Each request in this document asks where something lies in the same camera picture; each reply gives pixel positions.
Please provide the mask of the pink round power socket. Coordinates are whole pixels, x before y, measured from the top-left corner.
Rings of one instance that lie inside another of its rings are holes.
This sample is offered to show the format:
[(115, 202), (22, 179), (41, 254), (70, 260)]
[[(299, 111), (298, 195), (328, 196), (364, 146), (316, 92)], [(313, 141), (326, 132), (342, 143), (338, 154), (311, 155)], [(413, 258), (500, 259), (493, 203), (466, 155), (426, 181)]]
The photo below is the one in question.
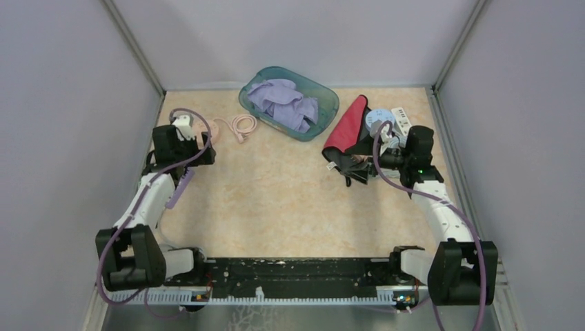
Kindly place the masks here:
[(219, 126), (214, 120), (209, 120), (206, 122), (206, 124), (201, 124), (201, 131), (210, 135), (212, 143), (218, 142), (220, 138)]

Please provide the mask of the purple power strip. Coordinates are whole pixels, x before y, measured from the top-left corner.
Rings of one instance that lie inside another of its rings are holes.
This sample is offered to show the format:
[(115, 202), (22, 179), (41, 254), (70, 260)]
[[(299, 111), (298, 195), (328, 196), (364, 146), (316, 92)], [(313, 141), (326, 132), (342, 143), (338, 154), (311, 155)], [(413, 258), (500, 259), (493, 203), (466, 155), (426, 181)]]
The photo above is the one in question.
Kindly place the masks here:
[(190, 181), (192, 180), (194, 175), (195, 175), (195, 171), (192, 170), (191, 168), (188, 168), (185, 171), (184, 175), (180, 178), (173, 195), (170, 197), (170, 199), (165, 204), (165, 207), (167, 209), (173, 209), (176, 206), (178, 200), (180, 199), (182, 194), (185, 192), (188, 184), (190, 183)]

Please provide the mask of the blue round power socket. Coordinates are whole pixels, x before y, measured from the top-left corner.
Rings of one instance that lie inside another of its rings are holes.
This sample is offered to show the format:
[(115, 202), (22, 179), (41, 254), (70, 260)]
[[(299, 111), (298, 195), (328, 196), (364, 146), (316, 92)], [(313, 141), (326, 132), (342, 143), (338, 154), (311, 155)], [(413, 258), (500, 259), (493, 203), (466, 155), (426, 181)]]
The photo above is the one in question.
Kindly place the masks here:
[(386, 121), (390, 122), (390, 130), (392, 130), (395, 124), (395, 116), (390, 110), (377, 108), (368, 112), (365, 117), (365, 124), (370, 136), (375, 136), (381, 124)]

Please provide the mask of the white power strip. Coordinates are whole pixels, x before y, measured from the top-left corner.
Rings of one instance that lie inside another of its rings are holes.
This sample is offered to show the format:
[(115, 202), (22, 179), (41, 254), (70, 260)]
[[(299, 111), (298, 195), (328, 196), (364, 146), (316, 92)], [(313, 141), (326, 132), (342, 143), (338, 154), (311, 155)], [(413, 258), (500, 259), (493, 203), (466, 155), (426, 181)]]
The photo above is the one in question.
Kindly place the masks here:
[(395, 118), (393, 130), (401, 136), (407, 137), (412, 127), (412, 123), (403, 108), (393, 108), (390, 110)]

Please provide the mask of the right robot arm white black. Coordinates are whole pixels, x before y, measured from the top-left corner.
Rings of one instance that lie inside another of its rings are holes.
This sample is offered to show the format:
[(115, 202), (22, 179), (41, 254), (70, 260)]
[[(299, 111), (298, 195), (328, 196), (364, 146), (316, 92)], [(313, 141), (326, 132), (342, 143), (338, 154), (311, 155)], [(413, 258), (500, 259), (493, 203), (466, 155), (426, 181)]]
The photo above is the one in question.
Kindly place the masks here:
[(365, 160), (342, 170), (345, 174), (361, 170), (371, 175), (398, 171), (397, 189), (407, 192), (424, 213), (437, 242), (433, 256), (414, 246), (396, 248), (391, 254), (395, 261), (388, 266), (389, 277), (397, 284), (415, 277), (427, 285), (431, 301), (438, 306), (492, 304), (497, 247), (492, 241), (482, 241), (450, 200), (444, 178), (432, 164), (433, 129), (411, 127), (405, 146), (398, 148), (384, 147), (390, 141), (388, 134), (388, 127), (383, 126), (373, 136), (350, 143), (344, 154), (364, 155)]

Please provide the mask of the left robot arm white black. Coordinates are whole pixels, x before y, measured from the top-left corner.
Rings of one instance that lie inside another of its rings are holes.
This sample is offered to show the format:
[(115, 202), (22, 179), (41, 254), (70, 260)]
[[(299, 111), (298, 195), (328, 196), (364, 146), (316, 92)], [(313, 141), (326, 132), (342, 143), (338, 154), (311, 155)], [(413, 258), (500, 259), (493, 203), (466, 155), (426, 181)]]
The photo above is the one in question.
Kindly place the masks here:
[(197, 138), (186, 127), (164, 125), (153, 129), (152, 140), (154, 148), (147, 154), (130, 207), (95, 237), (97, 283), (109, 292), (156, 288), (177, 275), (190, 285), (199, 285), (207, 275), (200, 252), (194, 248), (163, 251), (154, 231), (163, 213), (176, 204), (193, 169), (214, 163), (210, 135)]

